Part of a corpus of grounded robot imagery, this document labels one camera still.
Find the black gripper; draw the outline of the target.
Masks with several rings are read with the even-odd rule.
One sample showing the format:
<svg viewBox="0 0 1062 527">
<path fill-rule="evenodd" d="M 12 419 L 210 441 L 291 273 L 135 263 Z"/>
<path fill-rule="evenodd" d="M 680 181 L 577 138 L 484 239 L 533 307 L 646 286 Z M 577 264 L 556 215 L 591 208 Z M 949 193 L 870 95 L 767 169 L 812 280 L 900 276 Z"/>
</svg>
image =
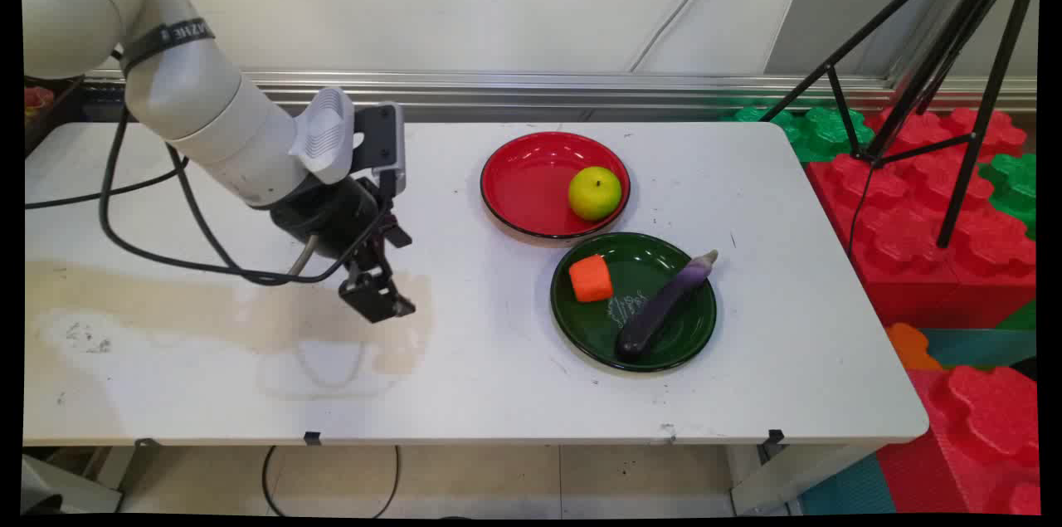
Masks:
<svg viewBox="0 0 1062 527">
<path fill-rule="evenodd" d="M 342 178 L 321 183 L 314 175 L 304 178 L 292 194 L 270 205 L 270 219 L 299 242 L 318 236 L 315 251 L 338 259 L 369 228 L 380 214 L 379 235 L 391 246 L 410 246 L 412 237 L 399 225 L 397 217 L 387 216 L 396 197 L 396 178 Z M 412 300 L 402 296 L 393 278 L 393 270 L 383 250 L 358 252 L 349 267 L 348 278 L 341 282 L 338 296 L 369 323 L 379 323 L 417 311 Z"/>
</svg>

